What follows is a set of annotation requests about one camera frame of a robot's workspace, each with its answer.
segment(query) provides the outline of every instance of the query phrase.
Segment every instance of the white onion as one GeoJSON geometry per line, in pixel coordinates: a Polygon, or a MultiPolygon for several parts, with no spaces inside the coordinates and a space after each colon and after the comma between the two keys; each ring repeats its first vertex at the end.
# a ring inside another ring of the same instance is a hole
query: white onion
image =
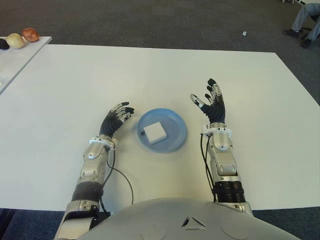
{"type": "Polygon", "coordinates": [[[6,37],[8,45],[14,49],[20,49],[25,45],[24,40],[18,33],[12,33],[6,37]]]}

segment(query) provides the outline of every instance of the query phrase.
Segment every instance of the small white box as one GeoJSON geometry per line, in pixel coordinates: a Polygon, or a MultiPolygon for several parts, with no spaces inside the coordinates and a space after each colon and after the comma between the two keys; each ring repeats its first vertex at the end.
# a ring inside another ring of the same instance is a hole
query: small white box
{"type": "Polygon", "coordinates": [[[167,138],[167,134],[159,121],[144,127],[143,130],[150,145],[167,138]]]}

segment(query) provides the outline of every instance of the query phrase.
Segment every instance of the black shoe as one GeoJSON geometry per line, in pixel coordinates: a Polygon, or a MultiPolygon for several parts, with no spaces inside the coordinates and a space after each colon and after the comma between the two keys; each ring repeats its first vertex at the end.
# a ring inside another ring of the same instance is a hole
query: black shoe
{"type": "Polygon", "coordinates": [[[310,39],[307,39],[307,40],[302,42],[301,47],[307,49],[310,46],[311,43],[312,43],[312,41],[310,39]]]}
{"type": "Polygon", "coordinates": [[[293,31],[292,29],[289,29],[289,30],[284,30],[282,33],[283,33],[284,35],[297,38],[297,37],[299,37],[300,31],[299,31],[299,32],[296,32],[296,31],[293,31]]]}

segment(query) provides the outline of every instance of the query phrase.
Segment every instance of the robotic arm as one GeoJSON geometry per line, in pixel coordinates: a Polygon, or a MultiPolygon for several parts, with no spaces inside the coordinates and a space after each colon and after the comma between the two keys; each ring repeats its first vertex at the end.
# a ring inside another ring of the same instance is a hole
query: robotic arm
{"type": "Polygon", "coordinates": [[[101,124],[99,136],[90,139],[90,145],[83,153],[84,164],[71,202],[54,239],[77,239],[99,223],[99,202],[103,207],[103,189],[115,165],[116,140],[112,137],[134,113],[134,109],[127,105],[129,102],[113,107],[101,124]],[[105,178],[106,163],[112,159],[110,172],[105,178]]]}
{"type": "Polygon", "coordinates": [[[203,126],[203,136],[208,138],[207,151],[210,155],[211,172],[204,157],[206,172],[210,176],[212,193],[215,202],[234,208],[240,212],[252,215],[251,207],[246,202],[244,189],[242,188],[237,164],[232,153],[232,132],[225,124],[225,104],[221,90],[213,79],[207,86],[210,95],[205,94],[209,105],[205,104],[196,95],[190,95],[191,100],[208,116],[210,126],[203,126]]]}

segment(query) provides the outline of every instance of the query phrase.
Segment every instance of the blue plate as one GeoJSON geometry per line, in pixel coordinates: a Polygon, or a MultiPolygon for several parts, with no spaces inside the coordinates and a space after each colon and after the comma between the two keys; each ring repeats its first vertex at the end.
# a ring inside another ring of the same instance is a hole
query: blue plate
{"type": "Polygon", "coordinates": [[[147,148],[157,153],[169,153],[177,150],[185,141],[187,128],[184,120],[174,111],[156,108],[145,113],[137,126],[138,137],[147,148]],[[150,145],[147,136],[141,134],[144,128],[160,122],[166,133],[166,139],[150,145]]]}

